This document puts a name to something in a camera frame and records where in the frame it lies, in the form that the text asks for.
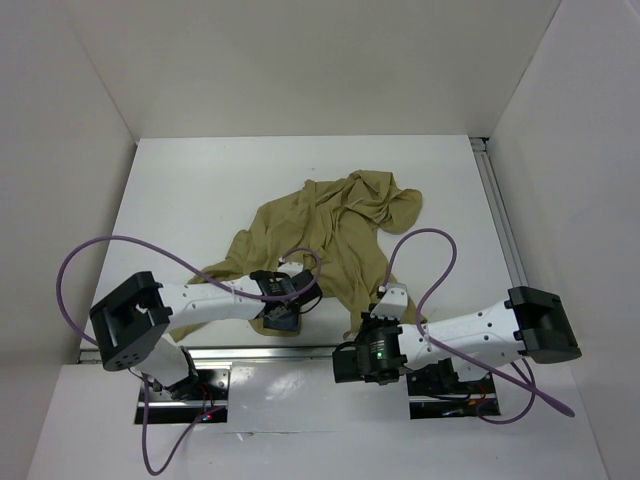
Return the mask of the khaki zip-up jacket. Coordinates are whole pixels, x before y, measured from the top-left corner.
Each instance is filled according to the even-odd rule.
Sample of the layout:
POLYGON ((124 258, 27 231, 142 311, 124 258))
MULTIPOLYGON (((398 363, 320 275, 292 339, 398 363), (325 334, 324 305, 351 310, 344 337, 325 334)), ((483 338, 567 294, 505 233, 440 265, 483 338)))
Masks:
POLYGON ((263 204, 251 225, 233 238, 225 258, 204 267, 220 280, 275 270, 279 259, 321 271, 319 286, 350 314, 349 334, 387 280, 388 259, 378 233, 399 235, 414 226, 423 196, 401 189, 390 172, 359 170, 334 181, 308 180, 284 197, 263 204))

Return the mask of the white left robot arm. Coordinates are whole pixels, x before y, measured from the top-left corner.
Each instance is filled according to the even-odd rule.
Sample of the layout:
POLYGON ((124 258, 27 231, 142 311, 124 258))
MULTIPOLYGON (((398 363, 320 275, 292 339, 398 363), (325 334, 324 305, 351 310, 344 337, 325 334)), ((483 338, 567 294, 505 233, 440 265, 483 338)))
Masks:
POLYGON ((162 284, 149 271, 133 274, 98 301, 90 321, 106 371, 135 369, 174 400, 204 382, 188 350, 169 339, 176 329, 221 320, 260 320, 267 329, 293 333, 303 307, 322 299, 304 269, 256 271, 220 287, 211 283, 162 284))

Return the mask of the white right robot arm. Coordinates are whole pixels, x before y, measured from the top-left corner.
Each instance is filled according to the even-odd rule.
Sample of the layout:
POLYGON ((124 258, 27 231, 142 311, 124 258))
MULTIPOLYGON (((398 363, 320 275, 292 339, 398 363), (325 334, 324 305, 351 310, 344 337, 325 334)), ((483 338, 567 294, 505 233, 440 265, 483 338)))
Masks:
POLYGON ((530 287, 476 313, 448 320, 402 324, 408 308, 403 284, 379 289, 381 298, 362 313, 358 334, 332 353, 336 383, 385 385, 438 365, 436 379, 448 392, 521 358, 537 364, 576 360, 581 349, 559 296, 530 287))

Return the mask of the aluminium rail front edge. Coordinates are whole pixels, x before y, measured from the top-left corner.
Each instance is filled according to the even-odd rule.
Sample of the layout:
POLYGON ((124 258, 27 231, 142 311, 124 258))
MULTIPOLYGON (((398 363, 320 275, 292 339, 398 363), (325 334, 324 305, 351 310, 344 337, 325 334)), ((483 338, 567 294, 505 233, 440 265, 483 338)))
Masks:
POLYGON ((188 348, 195 361, 278 361, 331 358, 334 346, 188 348))

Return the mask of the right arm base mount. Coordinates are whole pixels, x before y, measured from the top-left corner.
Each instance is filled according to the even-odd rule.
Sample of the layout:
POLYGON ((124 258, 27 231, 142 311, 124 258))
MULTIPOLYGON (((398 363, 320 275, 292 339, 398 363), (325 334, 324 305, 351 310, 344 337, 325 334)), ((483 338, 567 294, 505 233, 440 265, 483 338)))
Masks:
POLYGON ((490 373, 461 381, 450 359, 406 374, 411 420, 476 417, 477 407, 489 417, 501 415, 490 373))

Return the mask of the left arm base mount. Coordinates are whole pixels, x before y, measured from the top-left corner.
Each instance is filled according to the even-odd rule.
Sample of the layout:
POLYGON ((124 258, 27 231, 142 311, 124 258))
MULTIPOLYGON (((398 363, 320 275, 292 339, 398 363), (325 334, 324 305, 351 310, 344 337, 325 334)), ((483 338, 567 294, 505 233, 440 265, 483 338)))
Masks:
POLYGON ((201 424, 228 421, 231 362, 195 361, 198 381, 187 393, 174 398, 151 379, 148 423, 150 425, 187 425, 197 417, 201 424))

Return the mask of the aluminium rail right side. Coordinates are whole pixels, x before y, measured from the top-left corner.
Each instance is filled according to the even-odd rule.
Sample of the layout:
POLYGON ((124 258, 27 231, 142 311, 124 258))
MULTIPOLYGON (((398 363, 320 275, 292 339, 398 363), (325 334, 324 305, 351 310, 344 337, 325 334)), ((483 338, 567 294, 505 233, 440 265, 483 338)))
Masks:
POLYGON ((484 137, 470 137, 469 141, 498 234, 510 280, 514 286, 528 286, 529 282, 524 265, 516 244, 498 179, 489 156, 488 139, 484 137))

